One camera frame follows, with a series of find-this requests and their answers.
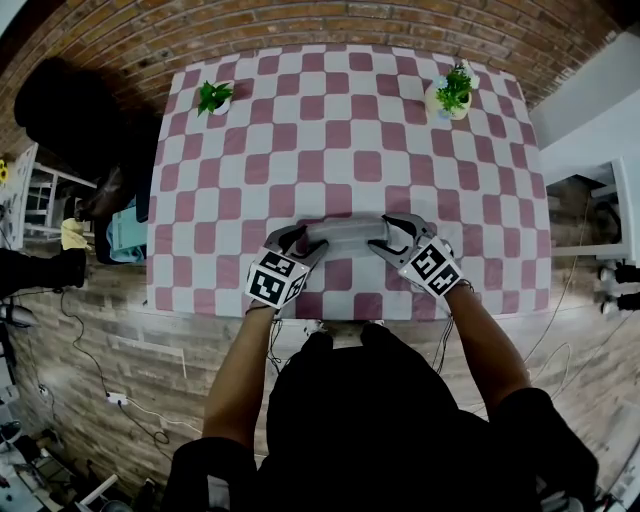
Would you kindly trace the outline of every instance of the forearm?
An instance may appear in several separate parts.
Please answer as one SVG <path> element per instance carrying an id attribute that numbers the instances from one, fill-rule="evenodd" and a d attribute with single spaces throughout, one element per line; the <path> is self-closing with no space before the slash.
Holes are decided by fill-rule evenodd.
<path id="1" fill-rule="evenodd" d="M 272 308 L 247 313 L 209 391 L 203 437 L 226 437 L 253 449 L 274 314 Z"/>
<path id="2" fill-rule="evenodd" d="M 531 386 L 524 361 L 467 286 L 455 286 L 446 299 L 471 375 L 491 413 L 503 398 Z"/>

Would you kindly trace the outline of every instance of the pink and white tablecloth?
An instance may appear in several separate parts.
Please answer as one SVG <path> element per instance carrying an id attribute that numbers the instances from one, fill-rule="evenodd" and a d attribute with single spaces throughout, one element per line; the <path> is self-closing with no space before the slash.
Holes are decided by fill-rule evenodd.
<path id="1" fill-rule="evenodd" d="M 480 76 L 468 118 L 428 116 L 451 57 L 367 45 L 270 48 L 173 78 L 151 187 L 148 299 L 241 316 L 271 231 L 306 219 L 413 212 L 433 223 L 494 314 L 547 307 L 551 243 L 538 148 L 515 78 Z M 235 81 L 197 116 L 205 80 Z M 428 320 L 444 313 L 371 256 L 323 261 L 284 316 Z"/>

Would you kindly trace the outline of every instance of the floor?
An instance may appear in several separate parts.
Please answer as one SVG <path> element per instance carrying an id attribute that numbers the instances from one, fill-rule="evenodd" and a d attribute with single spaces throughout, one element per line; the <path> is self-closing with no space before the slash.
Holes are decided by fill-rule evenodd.
<path id="1" fill-rule="evenodd" d="M 549 188 L 556 245 L 576 243 L 581 237 L 589 243 L 601 231 L 593 208 L 586 208 L 587 192 L 585 184 L 575 180 Z M 594 303 L 603 291 L 595 279 L 595 261 L 579 258 L 567 286 L 573 267 L 573 258 L 554 259 L 548 311 L 503 315 L 499 323 L 527 357 L 535 385 L 554 397 L 558 410 L 599 459 L 599 483 L 608 489 L 640 432 L 640 315 L 601 316 Z M 64 308 L 84 322 L 78 346 L 97 359 L 109 391 L 125 393 L 149 411 L 199 429 L 205 396 L 240 323 L 148 311 L 145 295 L 143 266 L 92 265 L 89 282 L 82 290 L 66 293 Z M 147 434 L 105 400 L 94 362 L 73 348 L 81 326 L 61 313 L 61 297 L 29 295 L 22 301 L 37 315 L 40 326 L 11 331 L 22 395 L 13 411 L 32 429 L 53 424 L 80 467 L 91 459 L 99 476 L 117 473 L 129 493 L 147 477 L 164 483 L 169 460 Z M 275 343 L 276 356 L 286 360 L 301 346 L 304 325 L 284 325 Z M 387 325 L 429 361 L 433 359 L 444 322 Z M 357 335 L 354 326 L 336 327 L 341 343 L 348 344 Z M 37 379 L 51 390 L 48 397 L 37 392 L 36 369 Z M 455 330 L 442 376 L 461 408 L 484 415 Z M 267 453 L 266 409 L 274 380 L 268 365 L 256 435 L 258 462 Z M 132 405 L 126 411 L 151 432 L 164 429 L 170 444 L 159 448 L 167 456 L 198 437 L 184 424 L 169 424 Z"/>

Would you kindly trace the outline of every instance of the power strip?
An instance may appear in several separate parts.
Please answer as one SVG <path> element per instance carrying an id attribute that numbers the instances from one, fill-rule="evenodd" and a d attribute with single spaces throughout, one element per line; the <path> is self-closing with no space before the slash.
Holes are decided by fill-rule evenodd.
<path id="1" fill-rule="evenodd" d="M 123 395 L 122 393 L 107 393 L 107 401 L 116 405 L 127 405 L 129 403 L 127 395 Z"/>

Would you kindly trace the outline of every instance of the person in black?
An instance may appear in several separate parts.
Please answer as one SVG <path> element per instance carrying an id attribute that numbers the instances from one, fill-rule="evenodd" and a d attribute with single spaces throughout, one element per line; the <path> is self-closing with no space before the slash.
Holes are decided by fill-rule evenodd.
<path id="1" fill-rule="evenodd" d="M 81 288 L 85 266 L 84 249 L 68 249 L 51 258 L 38 258 L 0 248 L 0 299 L 37 286 Z"/>
<path id="2" fill-rule="evenodd" d="M 256 470 L 275 314 L 256 305 L 213 382 L 202 439 L 175 453 L 162 510 L 592 510 L 594 456 L 472 291 L 456 285 L 446 300 L 488 422 L 460 411 L 385 327 L 367 324 L 361 347 L 337 350 L 314 333 L 270 395 Z"/>

